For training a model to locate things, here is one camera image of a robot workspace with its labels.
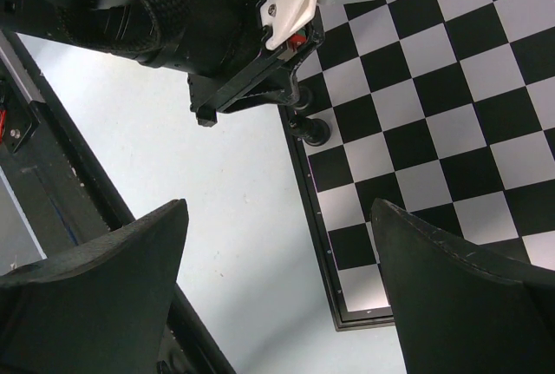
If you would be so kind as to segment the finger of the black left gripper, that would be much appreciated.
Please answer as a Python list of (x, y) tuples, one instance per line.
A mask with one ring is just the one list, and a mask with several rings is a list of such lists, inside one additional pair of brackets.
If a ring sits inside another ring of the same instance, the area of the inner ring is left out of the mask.
[(267, 104), (291, 107), (298, 100), (297, 70), (316, 48), (314, 42), (306, 42), (297, 49), (287, 43), (274, 52), (261, 51), (229, 76), (208, 78), (190, 74), (190, 110), (200, 126), (212, 127), (219, 114)]

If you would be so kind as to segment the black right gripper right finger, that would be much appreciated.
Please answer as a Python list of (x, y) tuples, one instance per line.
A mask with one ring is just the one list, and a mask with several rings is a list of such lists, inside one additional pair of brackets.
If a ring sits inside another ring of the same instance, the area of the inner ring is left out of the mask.
[(475, 245), (382, 199), (371, 209), (409, 373), (552, 373), (554, 272)]

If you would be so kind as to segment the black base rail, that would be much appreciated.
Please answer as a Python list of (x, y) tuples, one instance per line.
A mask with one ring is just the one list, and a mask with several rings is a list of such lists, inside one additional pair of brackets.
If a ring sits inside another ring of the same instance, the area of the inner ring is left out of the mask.
[[(10, 32), (1, 35), (1, 129), (1, 277), (138, 220)], [(154, 373), (232, 372), (177, 279), (166, 321)]]

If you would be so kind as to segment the black chess piece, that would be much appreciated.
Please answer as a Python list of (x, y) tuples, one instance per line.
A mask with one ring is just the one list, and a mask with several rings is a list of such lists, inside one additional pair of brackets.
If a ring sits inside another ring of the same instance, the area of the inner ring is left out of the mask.
[(290, 133), (312, 147), (320, 147), (330, 139), (330, 127), (326, 121), (295, 115), (289, 121)]
[(305, 87), (300, 86), (298, 88), (298, 100), (291, 105), (291, 108), (297, 112), (304, 112), (310, 108), (310, 105), (313, 102), (313, 93), (312, 91)]

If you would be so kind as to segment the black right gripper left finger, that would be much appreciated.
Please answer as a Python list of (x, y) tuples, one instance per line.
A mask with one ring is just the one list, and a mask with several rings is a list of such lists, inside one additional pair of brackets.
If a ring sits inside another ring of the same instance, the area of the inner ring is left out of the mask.
[(3, 373), (154, 373), (187, 232), (172, 200), (1, 277)]

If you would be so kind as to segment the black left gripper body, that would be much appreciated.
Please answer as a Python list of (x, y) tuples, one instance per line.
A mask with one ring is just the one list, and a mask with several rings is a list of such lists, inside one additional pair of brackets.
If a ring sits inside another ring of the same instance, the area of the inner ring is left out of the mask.
[(132, 0), (116, 33), (107, 31), (108, 51), (149, 68), (181, 70), (208, 78), (237, 73), (261, 51), (323, 40), (319, 21), (309, 21), (274, 50), (260, 9), (266, 0)]

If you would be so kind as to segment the black and white chessboard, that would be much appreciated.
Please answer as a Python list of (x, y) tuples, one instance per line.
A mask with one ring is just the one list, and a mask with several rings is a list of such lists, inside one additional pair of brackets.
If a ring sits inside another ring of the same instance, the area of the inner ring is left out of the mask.
[(554, 0), (324, 6), (298, 76), (330, 140), (289, 139), (338, 330), (390, 322), (370, 210), (388, 200), (554, 266)]

